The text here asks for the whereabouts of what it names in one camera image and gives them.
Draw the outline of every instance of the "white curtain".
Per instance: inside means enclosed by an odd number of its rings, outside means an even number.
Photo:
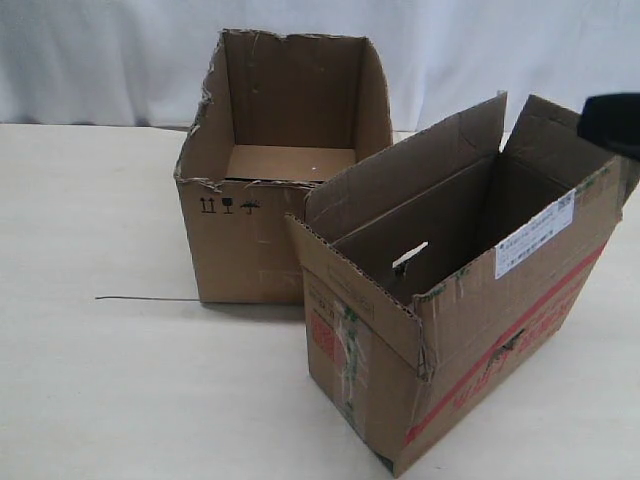
[[[225,27],[369,36],[396,130],[640,90],[637,0],[0,0],[0,122],[188,125]]]

